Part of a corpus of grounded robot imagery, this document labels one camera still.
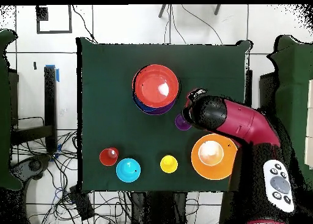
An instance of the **blue bowl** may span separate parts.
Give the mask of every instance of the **blue bowl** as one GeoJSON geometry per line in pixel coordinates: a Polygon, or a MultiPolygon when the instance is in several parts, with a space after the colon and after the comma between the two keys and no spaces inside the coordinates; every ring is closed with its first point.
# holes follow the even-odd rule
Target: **blue bowl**
{"type": "Polygon", "coordinates": [[[140,164],[135,159],[122,159],[116,166],[117,177],[126,183],[137,180],[140,172],[140,164]]]}
{"type": "Polygon", "coordinates": [[[142,111],[154,111],[155,109],[157,109],[157,108],[152,108],[143,104],[135,95],[134,95],[134,101],[140,107],[142,111]]]}

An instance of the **yellow cup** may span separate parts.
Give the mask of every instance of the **yellow cup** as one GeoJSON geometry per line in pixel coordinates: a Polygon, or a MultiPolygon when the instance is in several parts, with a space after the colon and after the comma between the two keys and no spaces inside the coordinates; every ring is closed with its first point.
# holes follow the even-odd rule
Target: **yellow cup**
{"type": "Polygon", "coordinates": [[[161,159],[161,163],[160,163],[161,169],[165,173],[168,173],[168,174],[175,172],[178,165],[179,164],[176,158],[173,157],[172,155],[166,155],[165,157],[161,159]]]}

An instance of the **stacked bowls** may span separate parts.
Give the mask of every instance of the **stacked bowls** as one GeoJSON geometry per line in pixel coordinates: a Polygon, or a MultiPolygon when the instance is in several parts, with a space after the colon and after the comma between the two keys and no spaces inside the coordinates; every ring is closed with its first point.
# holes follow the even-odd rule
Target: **stacked bowls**
{"type": "Polygon", "coordinates": [[[149,115],[161,115],[169,111],[178,91],[177,77],[163,65],[147,65],[133,78],[134,102],[141,111],[149,115]]]}

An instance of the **red cup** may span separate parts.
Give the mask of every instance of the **red cup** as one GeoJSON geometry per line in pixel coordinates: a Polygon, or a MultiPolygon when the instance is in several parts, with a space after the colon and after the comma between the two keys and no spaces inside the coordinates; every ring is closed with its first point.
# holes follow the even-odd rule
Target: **red cup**
{"type": "Polygon", "coordinates": [[[104,166],[113,166],[119,156],[119,151],[114,147],[109,147],[101,151],[99,159],[104,166]]]}

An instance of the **red bowl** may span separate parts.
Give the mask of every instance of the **red bowl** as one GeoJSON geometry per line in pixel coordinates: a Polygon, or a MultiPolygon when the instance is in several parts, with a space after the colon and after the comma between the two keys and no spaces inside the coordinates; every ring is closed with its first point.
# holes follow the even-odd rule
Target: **red bowl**
{"type": "Polygon", "coordinates": [[[173,102],[179,92],[175,74],[163,65],[148,65],[134,82],[137,98],[152,108],[164,107],[173,102]]]}

